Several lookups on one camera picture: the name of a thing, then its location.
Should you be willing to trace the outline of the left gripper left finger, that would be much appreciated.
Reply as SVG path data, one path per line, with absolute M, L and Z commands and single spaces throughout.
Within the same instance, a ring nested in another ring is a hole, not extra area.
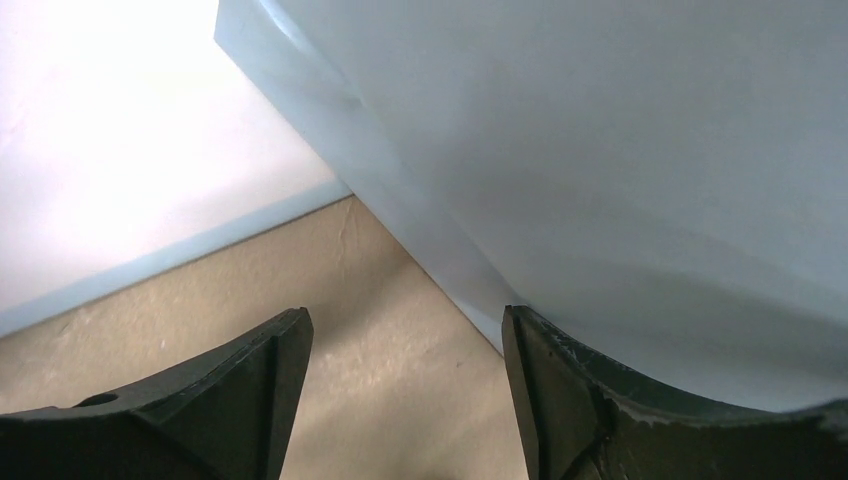
M 5 479 L 276 479 L 314 329 L 289 309 L 159 373 L 1 418 Z

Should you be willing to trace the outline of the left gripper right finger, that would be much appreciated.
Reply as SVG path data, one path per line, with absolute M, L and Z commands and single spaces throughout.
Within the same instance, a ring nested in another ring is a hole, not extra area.
M 504 360 L 532 479 L 843 479 L 847 404 L 773 413 L 654 380 L 526 306 Z

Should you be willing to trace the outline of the light blue paper bag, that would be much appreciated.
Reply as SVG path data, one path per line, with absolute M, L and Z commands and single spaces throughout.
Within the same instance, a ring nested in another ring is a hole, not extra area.
M 223 1 L 221 48 L 491 342 L 847 394 L 843 1 Z

